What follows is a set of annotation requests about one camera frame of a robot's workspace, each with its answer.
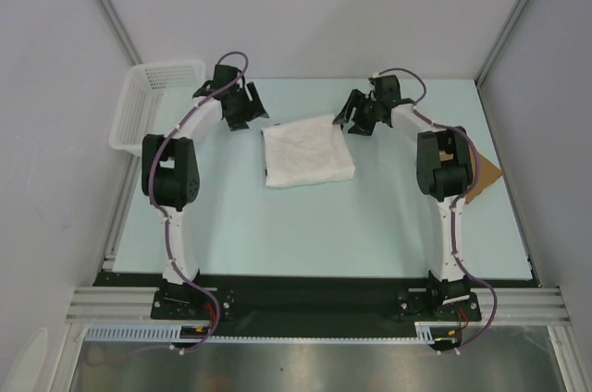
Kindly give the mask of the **white tank top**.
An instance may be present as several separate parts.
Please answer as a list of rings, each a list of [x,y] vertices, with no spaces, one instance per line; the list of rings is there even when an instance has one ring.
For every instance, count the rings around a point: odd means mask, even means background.
[[[262,129],[265,184],[272,189],[341,182],[354,178],[355,163],[332,115]]]

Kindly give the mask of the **tan tank top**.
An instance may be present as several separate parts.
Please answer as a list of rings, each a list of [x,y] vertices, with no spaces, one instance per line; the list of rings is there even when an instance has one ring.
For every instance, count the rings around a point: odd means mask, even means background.
[[[472,202],[503,175],[500,168],[480,152],[475,153],[472,148],[469,148],[469,154],[473,180],[468,186],[469,190],[464,197],[466,203]]]

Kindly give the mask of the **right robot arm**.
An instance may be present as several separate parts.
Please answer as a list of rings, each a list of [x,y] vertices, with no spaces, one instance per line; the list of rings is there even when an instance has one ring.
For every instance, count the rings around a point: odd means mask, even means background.
[[[472,158],[475,145],[463,128],[438,123],[420,112],[418,105],[427,93],[421,79],[419,98],[404,98],[399,71],[395,67],[371,76],[367,93],[352,90],[333,123],[341,128],[351,124],[350,134],[366,137],[383,123],[415,143],[415,178],[429,201],[435,251],[420,311],[448,319],[471,296],[471,276],[463,262],[462,219],[466,197],[479,176]]]

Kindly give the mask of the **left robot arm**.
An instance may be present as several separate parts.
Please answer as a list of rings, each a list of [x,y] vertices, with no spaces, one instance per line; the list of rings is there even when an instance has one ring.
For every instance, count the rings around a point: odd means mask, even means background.
[[[245,71],[216,64],[213,77],[193,94],[191,108],[172,131],[147,134],[142,140],[142,192],[158,212],[166,252],[154,295],[154,319],[191,319],[203,309],[216,308],[216,297],[195,282],[199,264],[186,216],[201,187],[198,142],[222,121],[236,131],[267,116],[256,87],[244,78]]]

